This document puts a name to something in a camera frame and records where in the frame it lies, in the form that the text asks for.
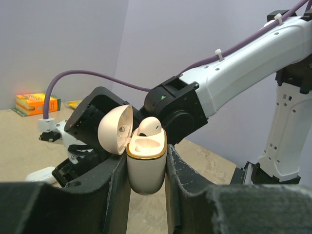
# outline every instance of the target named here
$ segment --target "box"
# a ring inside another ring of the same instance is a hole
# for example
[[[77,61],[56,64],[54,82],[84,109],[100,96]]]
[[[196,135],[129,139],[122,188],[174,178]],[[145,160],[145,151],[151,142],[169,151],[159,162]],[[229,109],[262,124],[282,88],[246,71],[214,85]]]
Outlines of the box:
[[[16,95],[15,111],[20,116],[33,116],[43,113],[45,93]],[[60,98],[51,95],[49,112],[60,110]]]

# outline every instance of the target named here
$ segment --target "white wall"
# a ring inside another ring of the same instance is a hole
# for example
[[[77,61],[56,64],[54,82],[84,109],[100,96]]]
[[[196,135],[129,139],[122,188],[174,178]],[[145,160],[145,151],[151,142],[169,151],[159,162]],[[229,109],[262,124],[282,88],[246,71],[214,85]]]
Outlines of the white wall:
[[[14,107],[15,95],[44,92],[58,73],[92,70],[114,76],[128,0],[1,0],[0,109]],[[75,75],[54,94],[84,98],[110,81]]]
[[[116,77],[154,87],[188,65],[226,49],[266,23],[286,0],[129,0]],[[227,103],[188,139],[244,166],[264,150],[275,108],[276,82],[266,78]],[[145,93],[114,84],[113,92],[140,108]],[[302,184],[312,184],[312,136],[301,160]]]

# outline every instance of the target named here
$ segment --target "gold rim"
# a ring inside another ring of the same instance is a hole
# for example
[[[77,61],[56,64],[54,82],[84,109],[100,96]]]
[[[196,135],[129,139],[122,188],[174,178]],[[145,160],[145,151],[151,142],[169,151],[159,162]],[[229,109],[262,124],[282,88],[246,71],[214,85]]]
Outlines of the gold rim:
[[[164,133],[165,133],[165,144],[164,144],[164,148],[162,149],[162,151],[157,154],[157,155],[153,155],[153,156],[149,156],[149,157],[141,157],[141,156],[136,156],[134,154],[132,154],[129,150],[129,144],[127,144],[127,155],[130,157],[130,158],[133,158],[133,159],[136,159],[136,160],[155,160],[155,159],[158,159],[158,158],[161,158],[164,156],[166,150],[167,150],[167,134],[166,134],[166,131],[164,130]]]

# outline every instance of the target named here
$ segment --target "white earbud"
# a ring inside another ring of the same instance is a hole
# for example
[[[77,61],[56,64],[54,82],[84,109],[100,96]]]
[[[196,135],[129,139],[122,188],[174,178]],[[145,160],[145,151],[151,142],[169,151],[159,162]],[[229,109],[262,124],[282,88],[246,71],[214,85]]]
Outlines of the white earbud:
[[[145,118],[137,129],[137,135],[142,137],[149,137],[161,132],[161,123],[155,117]]]

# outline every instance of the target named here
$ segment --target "earbud case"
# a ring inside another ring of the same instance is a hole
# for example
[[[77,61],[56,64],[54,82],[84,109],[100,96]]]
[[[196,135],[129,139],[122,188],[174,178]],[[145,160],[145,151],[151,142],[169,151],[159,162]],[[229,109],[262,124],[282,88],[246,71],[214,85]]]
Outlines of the earbud case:
[[[163,128],[153,136],[138,136],[133,130],[131,105],[112,109],[98,126],[98,140],[108,152],[122,155],[126,150],[129,183],[141,195],[156,193],[165,177],[167,136]]]

